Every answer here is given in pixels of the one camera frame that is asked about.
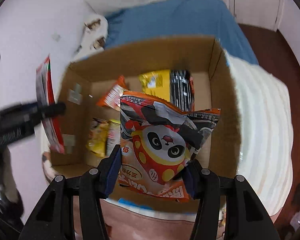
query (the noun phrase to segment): brown floor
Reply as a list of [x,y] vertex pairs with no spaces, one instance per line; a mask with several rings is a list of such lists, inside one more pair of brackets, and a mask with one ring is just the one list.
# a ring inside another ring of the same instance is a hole
[[274,224],[282,237],[284,228],[300,210],[300,66],[279,31],[273,32],[248,25],[240,27],[249,40],[259,65],[284,82],[289,89],[294,131],[291,152],[293,182],[287,201]]

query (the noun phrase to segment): orange package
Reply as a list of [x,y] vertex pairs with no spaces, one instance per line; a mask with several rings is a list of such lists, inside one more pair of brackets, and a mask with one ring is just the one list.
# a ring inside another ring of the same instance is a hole
[[127,90],[124,76],[120,76],[112,88],[97,102],[97,106],[109,106],[120,111],[120,96]]
[[220,109],[183,112],[163,99],[132,91],[123,93],[120,105],[119,183],[138,193],[189,199],[178,173],[212,133]]

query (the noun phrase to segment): panda face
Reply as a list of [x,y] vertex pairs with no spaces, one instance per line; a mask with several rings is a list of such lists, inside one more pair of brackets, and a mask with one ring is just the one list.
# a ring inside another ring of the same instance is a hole
[[151,125],[142,131],[142,136],[147,148],[159,158],[169,162],[184,159],[184,139],[164,125]]

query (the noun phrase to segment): snack bag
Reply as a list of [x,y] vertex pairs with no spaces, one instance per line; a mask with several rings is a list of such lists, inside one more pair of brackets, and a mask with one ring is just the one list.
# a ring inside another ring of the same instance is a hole
[[120,111],[120,96],[125,90],[127,90],[127,85],[124,82],[124,76],[120,76],[108,93],[97,102],[97,106],[109,106]]
[[107,156],[110,156],[113,148],[120,144],[120,121],[115,119],[109,120],[109,132],[108,132],[108,140],[107,140]]
[[109,123],[106,120],[93,118],[87,148],[98,157],[106,156],[106,140]]
[[[36,93],[37,101],[40,106],[49,106],[54,104],[54,96],[52,90],[50,57],[48,56],[44,62],[36,70]],[[50,148],[58,153],[65,153],[63,146],[63,138],[60,131],[58,118],[47,118],[42,121],[44,131],[50,143]]]
[[138,193],[189,198],[178,173],[194,159],[219,120],[220,109],[183,112],[158,97],[121,97],[119,183]]
[[193,79],[187,70],[159,70],[139,76],[142,91],[162,98],[182,111],[194,110]]

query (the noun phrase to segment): yellow polka dot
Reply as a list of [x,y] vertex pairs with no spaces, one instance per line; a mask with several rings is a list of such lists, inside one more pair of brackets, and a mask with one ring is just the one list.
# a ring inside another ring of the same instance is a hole
[[139,147],[140,147],[140,142],[139,142],[139,141],[136,141],[136,142],[134,143],[134,145],[136,146],[137,149],[139,149]]
[[145,154],[143,153],[143,152],[139,152],[139,158],[140,158],[140,160],[141,160],[141,162],[143,163],[143,164],[145,164],[146,163],[146,156],[145,156]]
[[184,166],[183,166],[182,164],[180,164],[180,165],[178,166],[177,172],[182,171],[183,168],[184,168]]
[[172,169],[167,169],[162,173],[162,180],[169,181],[174,176],[174,171]]

